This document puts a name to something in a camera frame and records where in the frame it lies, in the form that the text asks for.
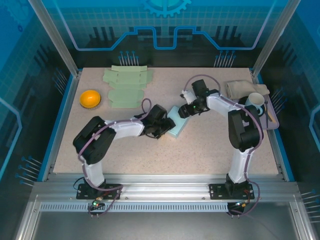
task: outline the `folded cloth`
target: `folded cloth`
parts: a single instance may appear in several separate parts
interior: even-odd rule
[[[252,93],[268,95],[270,91],[264,84],[253,84],[246,80],[229,81],[226,83],[226,93],[230,99],[241,99]]]

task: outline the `speckled countertop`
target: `speckled countertop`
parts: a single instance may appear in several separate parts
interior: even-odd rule
[[[215,77],[226,95],[226,82],[251,80],[248,68],[152,68],[153,80],[144,90],[144,97],[170,111],[172,106],[185,104],[180,97],[186,81],[197,74]],[[111,108],[108,91],[103,82],[104,68],[84,68],[77,87],[71,112],[54,166],[55,173],[81,173],[81,164],[72,145],[73,139],[94,116],[105,120],[128,119],[140,114],[141,108]],[[203,78],[209,89],[215,83]],[[88,110],[80,106],[82,92],[94,89],[102,97],[98,108]],[[193,116],[177,139],[164,135],[159,140],[146,136],[127,137],[112,142],[102,166],[108,174],[226,174],[231,166],[233,147],[228,137],[228,121],[215,111]],[[267,133],[255,151],[249,169],[251,174],[278,173]]]

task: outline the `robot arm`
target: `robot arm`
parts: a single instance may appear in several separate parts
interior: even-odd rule
[[[215,110],[228,119],[229,140],[234,147],[234,152],[225,185],[232,197],[236,185],[247,182],[245,178],[246,162],[251,152],[248,161],[250,164],[252,149],[259,143],[259,131],[252,119],[241,108],[225,100],[225,97],[220,96],[216,89],[209,90],[204,80],[195,81],[192,88],[195,95],[190,91],[182,91],[181,97],[185,98],[187,103],[178,111],[181,118]],[[256,108],[254,106],[245,106],[245,108],[260,124]]]
[[[81,157],[84,160],[87,178],[95,187],[101,187],[105,183],[101,160],[113,140],[143,135],[159,139],[176,126],[173,120],[167,117],[167,111],[160,105],[153,106],[145,118],[138,120],[142,115],[144,113],[134,116],[128,121],[119,121],[107,127],[84,150]],[[112,122],[104,121],[99,116],[93,117],[73,140],[76,152],[79,153],[98,130]]]

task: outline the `gear logo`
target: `gear logo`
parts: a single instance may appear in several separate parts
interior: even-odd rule
[[[0,7],[6,7],[11,17],[18,23],[18,30],[22,32],[22,23],[28,19],[29,6],[27,0],[0,0]]]
[[[141,0],[141,2],[144,10],[164,18],[168,15],[173,17],[175,14],[180,14],[181,10],[187,9],[187,4],[191,4],[191,0]]]

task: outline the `metal bracket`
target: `metal bracket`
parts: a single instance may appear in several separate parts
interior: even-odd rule
[[[121,184],[106,184],[105,185],[105,189],[112,189],[112,188],[116,188],[118,186],[121,186]],[[110,192],[106,192],[107,194],[103,196],[103,200],[113,200],[115,199],[118,191],[110,191]],[[78,200],[94,200],[97,197],[100,197],[96,194],[94,194],[92,192],[92,188],[88,187],[88,185],[81,183],[78,186],[78,191],[76,193],[76,199]]]
[[[234,192],[233,197],[230,197],[224,183],[209,184],[210,199],[211,200],[250,200],[255,199],[254,189],[252,184],[248,184],[249,195],[244,192]]]

